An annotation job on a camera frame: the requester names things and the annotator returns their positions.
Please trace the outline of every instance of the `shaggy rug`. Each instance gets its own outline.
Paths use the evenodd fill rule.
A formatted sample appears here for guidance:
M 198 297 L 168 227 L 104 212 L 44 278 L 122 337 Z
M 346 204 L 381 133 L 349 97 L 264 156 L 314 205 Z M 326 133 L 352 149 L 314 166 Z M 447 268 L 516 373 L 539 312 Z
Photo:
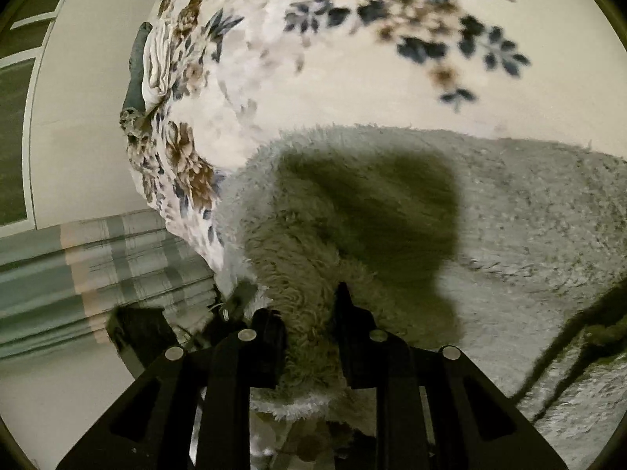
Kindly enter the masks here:
M 410 344 L 454 344 L 585 468 L 625 412 L 627 163 L 557 143 L 331 127 L 263 146 L 221 184 L 226 295 L 252 280 L 288 331 L 252 408 L 375 431 L 328 323 L 356 305 Z

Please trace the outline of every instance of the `flower pattern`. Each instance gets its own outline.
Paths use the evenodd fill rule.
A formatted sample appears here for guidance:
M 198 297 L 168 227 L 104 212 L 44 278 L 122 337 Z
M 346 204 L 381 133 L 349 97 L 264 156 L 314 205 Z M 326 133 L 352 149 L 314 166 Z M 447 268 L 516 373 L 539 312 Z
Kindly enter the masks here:
M 400 56 L 424 65 L 441 90 L 440 101 L 455 111 L 478 96 L 462 85 L 460 68 L 443 65 L 453 48 L 468 60 L 480 54 L 486 70 L 501 65 L 515 78 L 531 64 L 516 43 L 506 39 L 503 28 L 488 27 L 464 13 L 457 0 L 295 0 L 285 13 L 285 32 L 318 34 L 322 27 L 349 22 L 350 33 L 356 26 L 371 28 L 377 40 L 394 44 Z
M 462 1 L 160 0 L 156 17 L 172 24 L 170 84 L 148 135 L 128 136 L 138 191 L 172 233 L 219 267 L 212 208 L 228 172 L 201 156 L 194 132 L 229 139 L 242 134 L 262 143 L 255 90 L 279 65 L 293 62 L 295 76 L 306 69 L 304 51 L 314 41 L 358 31 L 360 40 L 384 45 L 408 68 L 424 72 L 437 103 L 463 111 L 480 102 L 464 62 L 511 78 L 520 78 L 531 62 L 502 26 L 466 12 Z M 239 34 L 228 42 L 234 30 Z M 200 121 L 184 109 L 196 99 L 203 101 Z M 205 134 L 203 152 L 207 146 Z

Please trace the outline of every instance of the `floral comforter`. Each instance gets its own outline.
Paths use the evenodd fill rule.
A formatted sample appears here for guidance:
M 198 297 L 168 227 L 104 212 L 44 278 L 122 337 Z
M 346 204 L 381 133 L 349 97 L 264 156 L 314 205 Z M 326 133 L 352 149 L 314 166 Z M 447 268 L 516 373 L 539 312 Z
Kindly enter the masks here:
M 129 135 L 138 189 L 218 270 L 221 180 L 280 133 L 361 123 L 490 134 L 499 121 L 482 93 L 521 83 L 530 59 L 464 1 L 159 0 L 150 21 L 170 30 L 168 89 L 148 130 Z

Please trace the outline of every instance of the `striped fabric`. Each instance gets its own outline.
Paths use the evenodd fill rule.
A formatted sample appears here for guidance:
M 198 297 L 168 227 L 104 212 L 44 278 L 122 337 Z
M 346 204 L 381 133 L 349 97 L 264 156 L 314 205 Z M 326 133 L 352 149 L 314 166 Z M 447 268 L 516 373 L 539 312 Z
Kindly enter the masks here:
M 212 288 L 203 258 L 152 210 L 0 239 L 0 362 L 109 344 L 105 323 L 119 305 L 185 318 L 213 302 Z

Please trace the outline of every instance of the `metal screw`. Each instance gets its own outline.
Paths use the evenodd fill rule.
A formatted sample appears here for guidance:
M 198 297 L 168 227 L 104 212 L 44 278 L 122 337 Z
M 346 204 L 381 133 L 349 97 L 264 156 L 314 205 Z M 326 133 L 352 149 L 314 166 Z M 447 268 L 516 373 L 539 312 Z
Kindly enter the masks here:
M 165 358 L 168 360 L 178 360 L 183 355 L 185 355 L 185 351 L 183 351 L 183 348 L 181 347 L 171 347 L 165 350 Z
M 251 328 L 245 328 L 244 330 L 239 331 L 239 333 L 237 334 L 237 337 L 239 338 L 240 341 L 244 341 L 245 343 L 248 343 L 250 341 L 253 341 L 257 337 L 257 332 L 255 332 Z
M 382 343 L 388 340 L 388 333 L 380 328 L 370 331 L 370 339 L 375 343 Z
M 457 360 L 462 356 L 462 352 L 457 347 L 444 347 L 442 349 L 442 355 L 449 360 Z

